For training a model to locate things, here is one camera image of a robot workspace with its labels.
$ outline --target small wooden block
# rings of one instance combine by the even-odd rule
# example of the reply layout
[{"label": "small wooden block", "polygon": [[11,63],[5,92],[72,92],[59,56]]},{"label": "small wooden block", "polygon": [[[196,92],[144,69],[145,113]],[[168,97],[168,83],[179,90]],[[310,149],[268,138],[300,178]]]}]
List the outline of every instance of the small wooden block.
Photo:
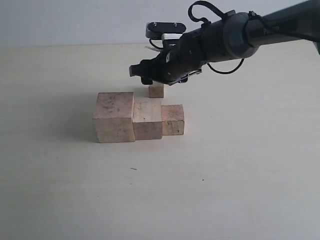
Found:
[{"label": "small wooden block", "polygon": [[182,105],[163,105],[162,134],[164,136],[177,136],[185,134],[185,113]]},{"label": "small wooden block", "polygon": [[135,140],[162,139],[160,102],[136,102],[133,111]]},{"label": "small wooden block", "polygon": [[133,92],[100,92],[93,122],[100,143],[128,143],[135,141],[133,127]]},{"label": "small wooden block", "polygon": [[163,99],[165,97],[165,86],[162,83],[154,81],[149,85],[149,98]]}]

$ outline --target white wall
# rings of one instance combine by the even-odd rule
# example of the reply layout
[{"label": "white wall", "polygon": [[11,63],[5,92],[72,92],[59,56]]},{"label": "white wall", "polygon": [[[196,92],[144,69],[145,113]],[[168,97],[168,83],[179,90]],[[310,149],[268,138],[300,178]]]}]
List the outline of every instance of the white wall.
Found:
[{"label": "white wall", "polygon": [[[0,0],[0,47],[143,43],[147,22],[183,22],[196,0]],[[210,0],[223,12],[264,15],[303,0]],[[195,15],[218,18],[204,7]]]}]

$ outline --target small wooden cube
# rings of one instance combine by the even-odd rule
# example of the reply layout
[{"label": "small wooden cube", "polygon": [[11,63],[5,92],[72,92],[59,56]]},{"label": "small wooden cube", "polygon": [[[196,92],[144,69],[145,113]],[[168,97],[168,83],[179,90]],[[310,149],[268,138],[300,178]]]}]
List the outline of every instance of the small wooden cube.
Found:
[{"label": "small wooden cube", "polygon": [[164,136],[178,136],[185,134],[185,113],[182,105],[163,105],[162,134]]},{"label": "small wooden cube", "polygon": [[162,139],[162,116],[160,102],[136,102],[133,111],[135,140]]},{"label": "small wooden cube", "polygon": [[163,99],[165,97],[165,86],[162,83],[154,81],[149,85],[149,98]]},{"label": "small wooden cube", "polygon": [[133,92],[100,92],[98,94],[93,122],[100,143],[135,141],[134,103]]}]

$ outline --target table surface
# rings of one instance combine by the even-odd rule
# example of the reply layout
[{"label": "table surface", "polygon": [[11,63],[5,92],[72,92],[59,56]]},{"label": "table surface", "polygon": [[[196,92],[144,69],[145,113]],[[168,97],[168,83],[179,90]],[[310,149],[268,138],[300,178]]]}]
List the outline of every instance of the table surface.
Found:
[{"label": "table surface", "polygon": [[[148,88],[147,44],[0,50],[0,238],[320,239],[320,56],[264,46],[165,86],[185,135],[97,143],[99,92]],[[217,63],[222,71],[239,61]]]}]

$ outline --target black robotic arm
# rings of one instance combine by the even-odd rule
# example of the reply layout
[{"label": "black robotic arm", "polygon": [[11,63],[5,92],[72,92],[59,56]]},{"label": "black robotic arm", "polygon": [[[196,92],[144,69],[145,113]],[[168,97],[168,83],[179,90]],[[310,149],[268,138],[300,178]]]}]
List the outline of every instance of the black robotic arm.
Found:
[{"label": "black robotic arm", "polygon": [[[195,5],[211,9],[221,20],[210,22],[194,17]],[[155,58],[131,65],[131,77],[139,76],[144,85],[155,81],[171,86],[187,82],[193,74],[201,73],[204,65],[219,74],[232,74],[260,46],[297,40],[312,41],[320,53],[320,0],[307,0],[263,17],[253,11],[223,13],[211,3],[199,0],[190,6],[188,15],[192,21],[202,22],[201,27],[184,32],[182,23],[147,24],[150,43],[162,40],[163,47],[158,47],[160,53]],[[210,65],[237,59],[240,64],[229,72],[217,71]]]}]

